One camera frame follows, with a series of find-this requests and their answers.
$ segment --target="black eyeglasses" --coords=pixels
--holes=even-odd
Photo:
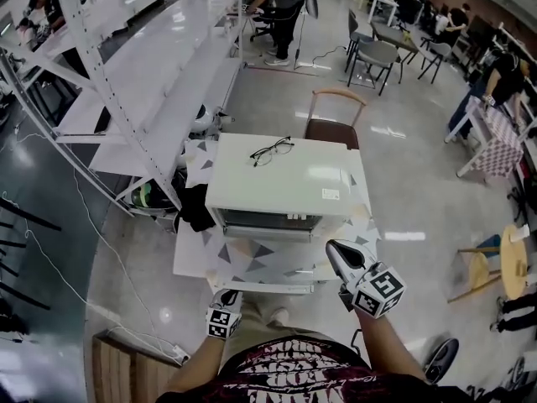
[[[259,151],[254,152],[250,155],[250,158],[254,160],[253,167],[258,165],[267,165],[272,161],[272,154],[288,154],[295,144],[291,143],[291,136],[280,139],[278,142],[269,146],[268,148],[262,148]]]

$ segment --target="gray chair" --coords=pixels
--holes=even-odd
[[[381,41],[375,41],[375,42],[362,44],[360,46],[360,49],[357,50],[356,58],[354,59],[354,62],[352,63],[352,70],[351,70],[351,73],[349,74],[347,87],[351,85],[352,74],[354,73],[354,66],[356,65],[356,61],[360,60],[360,61],[363,61],[366,65],[369,65],[368,73],[371,72],[371,67],[373,65],[376,65],[382,68],[380,73],[378,73],[377,79],[375,79],[373,86],[376,86],[375,83],[378,81],[378,79],[380,79],[380,76],[384,73],[384,71],[388,70],[386,77],[384,77],[383,85],[380,88],[380,93],[378,94],[380,96],[383,93],[384,86],[386,85],[386,81],[388,80],[389,74],[392,71],[392,67],[394,66],[394,63],[398,59],[399,59],[399,54],[397,52],[397,48],[393,46],[392,44],[388,44],[386,42],[381,42]]]
[[[349,45],[347,46],[347,65],[345,66],[345,73],[351,64],[351,58],[357,50],[359,43],[364,42],[373,42],[374,38],[366,34],[358,33],[358,21],[356,20],[356,15],[354,12],[349,9],[349,18],[348,18],[348,27],[349,27]]]
[[[421,75],[418,76],[418,79],[421,79],[423,75],[433,66],[436,65],[435,74],[433,75],[433,79],[430,82],[431,84],[434,83],[436,74],[438,73],[438,70],[440,69],[440,65],[442,64],[442,61],[445,61],[449,54],[451,53],[451,47],[448,44],[436,44],[435,42],[429,42],[427,45],[427,50],[420,50],[421,54],[423,55],[423,61],[421,62],[421,68],[423,69],[423,66],[425,65],[425,60],[428,60],[430,63],[427,66],[427,68],[421,72]]]

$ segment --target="white microwave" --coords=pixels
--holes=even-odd
[[[291,138],[289,152],[271,149],[256,166],[251,155],[280,139],[220,136],[206,207],[226,236],[309,242],[351,215],[346,145]]]

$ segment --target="brown wall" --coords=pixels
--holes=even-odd
[[[437,8],[446,4],[449,8],[460,8],[463,3],[468,3],[472,8],[468,18],[470,22],[473,16],[479,15],[493,27],[498,27],[503,22],[504,28],[514,37],[526,43],[526,47],[533,57],[537,56],[537,34],[518,21],[511,13],[501,8],[491,0],[431,0]]]

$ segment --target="red and white checkered cloth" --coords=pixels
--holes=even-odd
[[[480,102],[477,97],[470,97],[467,112],[474,112],[475,118],[485,122],[493,139],[472,164],[472,169],[482,170],[490,176],[507,177],[524,154],[519,136],[508,117],[493,107],[484,112]]]

